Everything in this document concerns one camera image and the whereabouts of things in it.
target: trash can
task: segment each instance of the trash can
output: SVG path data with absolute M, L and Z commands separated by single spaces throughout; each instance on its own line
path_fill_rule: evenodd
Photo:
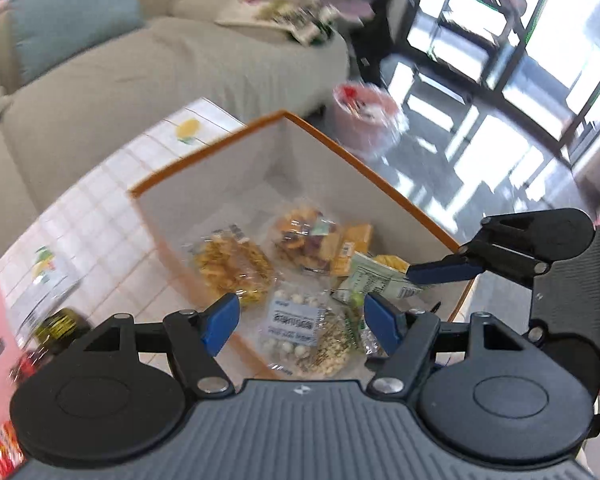
M 375 85 L 347 82 L 333 89 L 333 137 L 363 160 L 375 160 L 394 147 L 409 121 L 388 92 Z

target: sofa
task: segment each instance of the sofa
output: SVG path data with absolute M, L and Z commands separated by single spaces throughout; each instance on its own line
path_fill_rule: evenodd
M 311 112 L 346 79 L 335 35 L 305 48 L 282 32 L 220 27 L 227 0 L 139 0 L 143 28 L 54 67 L 25 86 L 0 12 L 0 256 L 62 193 L 112 152 L 206 97 L 243 122 Z

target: food label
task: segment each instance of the food label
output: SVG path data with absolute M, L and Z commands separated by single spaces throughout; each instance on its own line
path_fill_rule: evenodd
M 318 344 L 318 321 L 324 309 L 273 299 L 267 313 L 267 335 L 306 346 Z
M 355 242 L 344 242 L 342 244 L 342 248 L 340 250 L 340 257 L 341 258 L 350 258 L 353 256 L 353 253 L 356 250 L 356 243 Z

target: snack package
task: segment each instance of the snack package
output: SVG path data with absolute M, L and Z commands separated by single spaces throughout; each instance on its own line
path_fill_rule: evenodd
M 353 254 L 366 254 L 373 234 L 371 224 L 348 226 L 344 229 L 340 246 L 335 258 L 331 261 L 331 275 L 336 277 L 348 276 Z
M 319 380 L 345 366 L 351 343 L 342 316 L 326 301 L 324 292 L 307 294 L 289 282 L 276 286 L 261 332 L 261 349 L 272 368 Z
M 382 355 L 382 348 L 365 323 L 363 305 L 368 292 L 379 292 L 388 300 L 408 298 L 422 289 L 405 278 L 409 264 L 398 256 L 382 254 L 371 259 L 356 252 L 350 262 L 350 275 L 333 293 L 334 299 L 349 306 L 347 325 L 356 346 L 365 355 Z
M 272 239 L 283 260 L 314 272 L 329 272 L 341 236 L 336 222 L 314 207 L 301 206 L 276 221 Z
M 10 420 L 0 426 L 0 475 L 7 478 L 25 461 Z
M 234 292 L 241 307 L 263 303 L 275 271 L 262 250 L 235 225 L 190 248 L 191 263 L 220 298 Z
M 334 299 L 362 308 L 368 292 L 378 292 L 388 300 L 408 298 L 422 291 L 405 278 L 404 272 L 383 265 L 361 253 L 351 259 L 350 275 L 334 291 Z

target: metal bolt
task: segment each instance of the metal bolt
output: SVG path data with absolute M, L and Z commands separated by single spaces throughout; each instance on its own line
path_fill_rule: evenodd
M 404 389 L 404 383 L 395 377 L 380 377 L 373 382 L 373 387 L 381 394 L 397 394 Z
M 539 262 L 539 263 L 536 263 L 536 266 L 534 267 L 534 272 L 536 274 L 544 274 L 545 272 L 547 272 L 548 269 L 549 269 L 549 266 L 546 263 Z
M 537 343 L 542 339 L 543 335 L 544 330 L 542 329 L 542 327 L 535 326 L 531 330 L 529 330 L 529 333 L 526 335 L 526 338 L 529 339 L 529 341 L 531 341 L 532 343 Z
M 198 388 L 207 394 L 220 394 L 229 388 L 229 383 L 222 377 L 203 377 Z

